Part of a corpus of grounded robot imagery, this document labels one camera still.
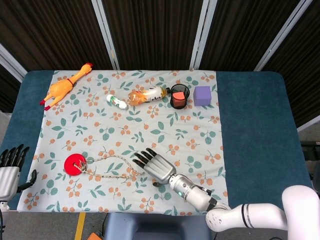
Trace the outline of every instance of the floor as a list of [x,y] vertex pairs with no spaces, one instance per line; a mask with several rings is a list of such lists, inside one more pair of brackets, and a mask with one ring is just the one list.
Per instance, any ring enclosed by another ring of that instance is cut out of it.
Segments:
[[[0,144],[8,123],[8,118],[0,113]],[[320,122],[301,131],[299,137],[302,141],[320,141]],[[105,216],[105,213],[86,213],[81,239],[86,240],[91,233],[101,231]],[[18,213],[13,211],[6,222],[3,239],[75,239],[78,219],[78,213]],[[215,240],[270,240],[272,238],[286,240],[287,232],[277,229],[234,228],[218,233]]]

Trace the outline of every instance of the yellow tape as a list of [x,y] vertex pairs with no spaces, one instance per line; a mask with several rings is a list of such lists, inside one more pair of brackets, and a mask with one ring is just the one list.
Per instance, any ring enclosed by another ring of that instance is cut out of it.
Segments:
[[76,226],[74,240],[81,240],[82,232],[83,232],[84,224],[85,224],[85,218],[86,218],[86,213],[80,212],[78,224]]

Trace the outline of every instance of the black curtain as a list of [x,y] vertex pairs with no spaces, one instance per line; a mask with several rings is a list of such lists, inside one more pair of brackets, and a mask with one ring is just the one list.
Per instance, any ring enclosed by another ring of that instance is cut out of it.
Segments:
[[263,68],[282,74],[297,127],[320,115],[320,1],[314,0]]
[[253,71],[299,0],[219,0],[200,69]]
[[189,69],[202,0],[103,0],[124,70]]
[[0,0],[0,31],[27,71],[112,69],[90,0]]
[[16,104],[20,82],[0,65],[0,110],[12,113]]

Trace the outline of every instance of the robot finger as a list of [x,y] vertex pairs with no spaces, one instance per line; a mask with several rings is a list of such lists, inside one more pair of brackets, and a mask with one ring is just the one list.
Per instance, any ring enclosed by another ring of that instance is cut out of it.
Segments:
[[140,162],[139,160],[137,160],[137,159],[133,159],[132,160],[135,164],[137,164],[140,168],[144,168],[145,167],[145,164],[144,163],[142,163],[142,162]]
[[149,153],[147,153],[146,151],[141,151],[141,153],[150,161],[153,156],[151,156]]
[[134,154],[138,159],[140,159],[144,164],[147,164],[149,162],[148,159],[146,159],[145,157],[143,157],[142,155],[140,155],[139,153],[135,153]]
[[152,149],[150,149],[149,147],[146,148],[146,150],[153,156],[155,157],[157,155],[157,153],[155,151],[153,151]]

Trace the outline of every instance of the rope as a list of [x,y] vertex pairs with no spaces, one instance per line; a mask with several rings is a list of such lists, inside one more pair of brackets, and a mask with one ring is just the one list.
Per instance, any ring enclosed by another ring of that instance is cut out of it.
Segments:
[[84,174],[89,174],[89,175],[92,175],[92,176],[95,176],[95,177],[101,177],[101,178],[106,178],[106,179],[130,179],[130,178],[133,178],[134,176],[139,176],[139,175],[144,175],[145,174],[144,172],[137,172],[125,158],[123,158],[122,156],[118,156],[118,155],[111,155],[111,156],[102,157],[102,158],[93,160],[92,162],[98,162],[98,161],[101,161],[101,160],[104,160],[104,159],[108,159],[108,158],[119,158],[119,159],[122,159],[129,166],[129,168],[131,169],[130,175],[129,176],[101,175],[101,174],[96,174],[96,173],[87,171],[87,164],[85,164],[84,162],[81,162],[81,167],[76,165],[76,164],[73,164],[73,165]]

